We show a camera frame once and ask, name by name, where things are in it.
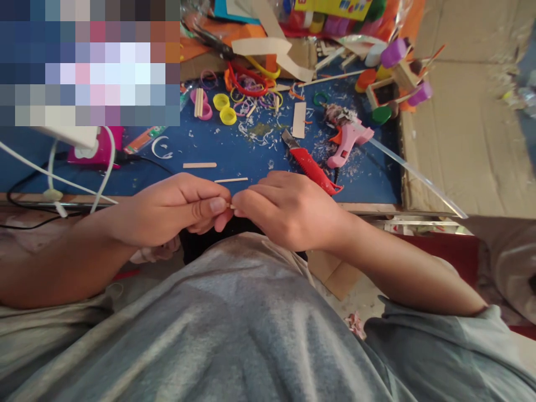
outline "power strip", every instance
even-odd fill
[[[99,127],[38,126],[36,130],[65,141],[73,146],[92,149],[97,141]]]

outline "yellow box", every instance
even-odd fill
[[[350,20],[363,21],[372,0],[296,0],[296,11],[317,11]]]

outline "work surface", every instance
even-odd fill
[[[336,75],[341,71],[335,66],[323,73]],[[305,126],[305,139],[298,141],[301,146],[309,150],[332,179],[333,171],[327,168],[326,161],[336,150],[336,145],[329,142],[329,138],[336,134],[336,130],[326,125],[323,108],[313,104],[313,96],[317,92],[324,92],[330,102],[356,110],[363,123],[366,123],[370,106],[364,94],[359,95],[354,91],[356,79],[356,76],[352,76],[303,88],[303,96],[308,107],[306,120],[312,124]],[[226,93],[223,79],[220,77],[219,87],[208,91],[212,107],[212,97],[221,92]],[[285,128],[291,131],[294,103],[301,101],[291,99],[288,92],[282,94],[284,102],[277,117],[274,116],[274,110],[258,107],[250,118],[238,117],[237,123],[233,126],[225,126],[214,107],[214,116],[210,121],[204,122],[194,118],[194,105],[188,100],[181,114],[180,127],[169,127],[164,133],[169,139],[161,140],[156,146],[159,155],[172,152],[173,157],[168,160],[157,159],[150,147],[143,149],[140,155],[158,161],[177,173],[185,171],[183,163],[216,162],[218,166],[214,169],[186,171],[209,180],[247,177],[248,181],[225,184],[232,193],[257,183],[271,170],[301,173],[300,167],[291,160],[288,148],[281,140],[281,133]],[[396,125],[396,121],[390,121],[375,129],[375,138],[398,153],[399,136]],[[123,146],[145,129],[147,127],[127,127]],[[2,141],[39,165],[47,160],[52,145],[51,138],[27,127],[3,128]],[[63,144],[59,150],[67,148]],[[4,172],[0,178],[0,192],[5,193],[15,182],[28,175],[31,169],[4,152],[0,155],[0,168]],[[54,173],[59,176],[95,191],[102,181],[103,170],[103,168],[92,170],[80,165],[68,165],[63,161],[57,162],[54,167]],[[134,195],[167,176],[169,175],[166,172],[147,161],[132,162],[112,172],[104,194]],[[354,147],[347,164],[341,168],[337,184],[344,185],[344,190],[334,197],[338,202],[401,203],[400,166],[370,144]],[[18,192],[35,194],[42,193],[46,188],[46,177],[41,175]],[[63,183],[55,182],[55,188],[65,194],[83,194]]]

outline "gray t-shirt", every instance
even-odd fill
[[[306,263],[245,233],[112,314],[105,295],[0,309],[0,398],[535,401],[495,306],[443,317],[382,298],[357,339]]]

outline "utility knife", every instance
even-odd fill
[[[309,152],[305,148],[300,147],[288,130],[283,131],[281,138],[285,141],[285,144],[289,146],[290,153],[296,159],[308,178],[318,184],[329,195],[335,195],[342,191],[344,186],[339,186],[329,180]]]

